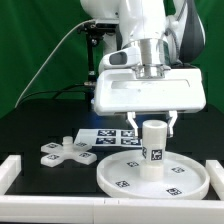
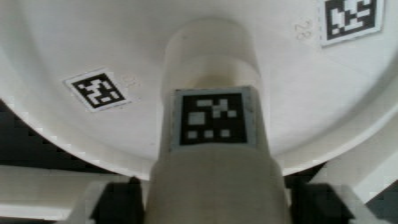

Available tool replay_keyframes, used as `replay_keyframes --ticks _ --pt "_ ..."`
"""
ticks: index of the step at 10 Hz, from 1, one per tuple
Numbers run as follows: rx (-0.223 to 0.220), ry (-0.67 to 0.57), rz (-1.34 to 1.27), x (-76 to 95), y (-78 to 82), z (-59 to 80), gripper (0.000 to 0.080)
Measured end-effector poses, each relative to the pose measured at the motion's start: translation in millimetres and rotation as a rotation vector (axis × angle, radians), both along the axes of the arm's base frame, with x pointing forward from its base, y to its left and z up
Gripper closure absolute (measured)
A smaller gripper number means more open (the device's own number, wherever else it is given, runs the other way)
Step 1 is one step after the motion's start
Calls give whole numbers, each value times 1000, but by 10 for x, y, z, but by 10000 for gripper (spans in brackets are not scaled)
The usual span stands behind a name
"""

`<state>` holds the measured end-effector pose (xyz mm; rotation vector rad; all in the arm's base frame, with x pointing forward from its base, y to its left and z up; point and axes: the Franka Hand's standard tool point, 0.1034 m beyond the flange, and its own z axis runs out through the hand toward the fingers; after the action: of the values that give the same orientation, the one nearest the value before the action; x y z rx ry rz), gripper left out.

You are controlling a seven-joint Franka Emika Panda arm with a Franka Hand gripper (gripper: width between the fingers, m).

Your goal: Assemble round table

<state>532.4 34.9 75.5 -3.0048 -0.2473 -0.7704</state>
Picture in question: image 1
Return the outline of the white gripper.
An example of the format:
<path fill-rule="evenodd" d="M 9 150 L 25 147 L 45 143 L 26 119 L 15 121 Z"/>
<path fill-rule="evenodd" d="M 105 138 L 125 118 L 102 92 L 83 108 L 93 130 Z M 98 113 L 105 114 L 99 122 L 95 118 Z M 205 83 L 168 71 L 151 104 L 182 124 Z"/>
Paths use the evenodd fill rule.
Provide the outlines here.
<path fill-rule="evenodd" d="M 131 69 L 106 70 L 97 80 L 94 110 L 100 116 L 127 113 L 138 137 L 136 113 L 167 113 L 167 137 L 172 138 L 178 112 L 200 111 L 206 104 L 198 68 L 171 69 L 163 78 L 140 79 Z"/>

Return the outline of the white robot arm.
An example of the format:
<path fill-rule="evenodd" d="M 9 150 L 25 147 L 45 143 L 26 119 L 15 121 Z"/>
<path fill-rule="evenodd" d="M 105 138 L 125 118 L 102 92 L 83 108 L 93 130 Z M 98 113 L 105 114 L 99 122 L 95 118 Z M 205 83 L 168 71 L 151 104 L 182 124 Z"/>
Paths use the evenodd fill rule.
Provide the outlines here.
<path fill-rule="evenodd" d="M 205 33 L 194 0 L 80 0 L 104 33 L 94 110 L 100 116 L 125 114 L 137 129 L 138 114 L 164 114 L 169 136 L 180 113 L 206 104 L 199 68 L 190 64 L 205 46 Z"/>

